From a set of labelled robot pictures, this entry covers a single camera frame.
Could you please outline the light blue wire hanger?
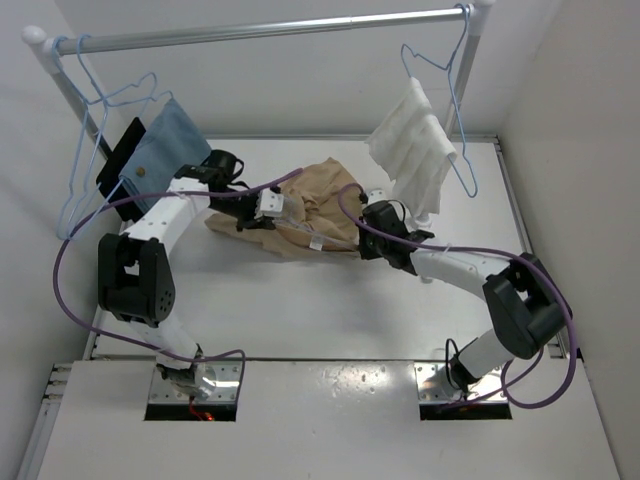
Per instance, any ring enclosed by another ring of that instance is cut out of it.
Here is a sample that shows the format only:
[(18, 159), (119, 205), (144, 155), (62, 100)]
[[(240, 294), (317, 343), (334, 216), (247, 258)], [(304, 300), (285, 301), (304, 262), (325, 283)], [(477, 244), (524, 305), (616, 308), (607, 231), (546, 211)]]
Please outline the light blue wire hanger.
[(275, 221), (277, 231), (290, 243), (313, 251), (354, 252), (357, 227), (344, 215), (336, 218), (289, 215)]

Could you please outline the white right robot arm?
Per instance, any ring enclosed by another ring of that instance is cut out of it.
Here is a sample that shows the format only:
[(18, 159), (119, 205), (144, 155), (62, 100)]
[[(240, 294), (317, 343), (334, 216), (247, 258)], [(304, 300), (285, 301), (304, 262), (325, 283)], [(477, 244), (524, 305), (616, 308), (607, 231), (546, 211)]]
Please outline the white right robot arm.
[(364, 260), (382, 258), (395, 269), (422, 279), (439, 280), (484, 301), (491, 328), (447, 361), (445, 379), (460, 392), (494, 368), (530, 359), (566, 325), (570, 309), (561, 306), (553, 283), (542, 280), (537, 257), (516, 259), (446, 248), (429, 231), (410, 231), (391, 202), (368, 204), (359, 217), (359, 252)]

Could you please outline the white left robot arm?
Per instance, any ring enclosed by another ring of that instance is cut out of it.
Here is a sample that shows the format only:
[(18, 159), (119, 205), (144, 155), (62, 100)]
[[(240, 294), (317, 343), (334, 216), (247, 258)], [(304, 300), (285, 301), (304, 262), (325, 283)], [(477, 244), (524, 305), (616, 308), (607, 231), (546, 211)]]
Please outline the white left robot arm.
[(207, 209), (230, 216), (238, 230), (274, 229), (284, 212), (278, 186), (239, 191), (244, 168), (235, 155), (214, 150), (200, 165), (184, 165), (160, 198), (123, 233), (106, 234), (98, 246), (100, 307), (157, 347), (161, 377), (189, 392), (202, 383), (201, 347), (173, 309), (176, 288), (169, 255), (196, 217)]

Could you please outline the beige t shirt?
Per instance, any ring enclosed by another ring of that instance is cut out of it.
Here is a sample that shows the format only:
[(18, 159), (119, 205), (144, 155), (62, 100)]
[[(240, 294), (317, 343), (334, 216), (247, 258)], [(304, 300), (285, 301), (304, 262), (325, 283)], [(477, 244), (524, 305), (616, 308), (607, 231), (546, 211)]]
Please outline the beige t shirt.
[[(348, 212), (356, 217), (361, 216), (360, 191), (352, 188), (344, 194), (339, 193), (344, 186), (354, 181), (355, 179), (351, 173), (333, 158), (305, 167), (300, 175), (280, 184), (282, 193), (285, 196), (285, 214), (283, 218), (289, 215), (296, 217), (317, 215), (325, 218), (336, 218), (338, 215), (344, 215), (347, 220), (350, 220), (341, 210), (342, 207), (346, 207)], [(237, 231), (235, 223), (236, 220), (234, 218), (222, 213), (214, 213), (205, 220), (206, 227), (213, 232), (253, 243), (286, 259), (313, 258), (322, 253), (341, 254), (351, 257), (358, 254), (359, 230), (354, 222), (352, 223), (357, 227), (358, 233), (357, 249), (354, 252), (313, 251), (290, 243), (282, 237), (277, 229)]]

